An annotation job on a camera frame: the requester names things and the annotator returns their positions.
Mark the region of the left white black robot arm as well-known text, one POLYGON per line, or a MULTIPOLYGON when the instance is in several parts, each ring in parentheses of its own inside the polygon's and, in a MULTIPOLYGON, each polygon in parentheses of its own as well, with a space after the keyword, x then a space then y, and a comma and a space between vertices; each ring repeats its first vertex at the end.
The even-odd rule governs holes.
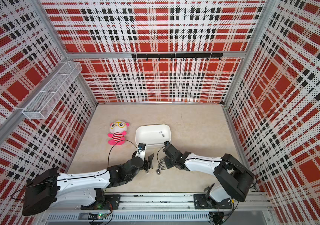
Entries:
POLYGON ((79 206, 92 210, 105 202, 104 191, 131 182, 142 170, 149 170, 154 155, 135 156, 124 164, 90 173, 58 173, 48 169, 27 183, 22 215, 33 216, 50 208, 79 206))

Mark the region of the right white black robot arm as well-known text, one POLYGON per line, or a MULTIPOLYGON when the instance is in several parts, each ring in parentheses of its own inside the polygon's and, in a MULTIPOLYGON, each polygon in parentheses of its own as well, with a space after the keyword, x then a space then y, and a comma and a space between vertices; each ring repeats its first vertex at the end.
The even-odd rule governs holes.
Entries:
POLYGON ((181 153, 169 141, 164 142, 163 152, 168 169, 176 167, 189 172, 202 172, 218 180, 219 184, 212 184, 205 194, 194 195, 195 208, 231 209, 231 200, 246 200, 255 175, 231 154, 203 157, 191 152, 181 153))

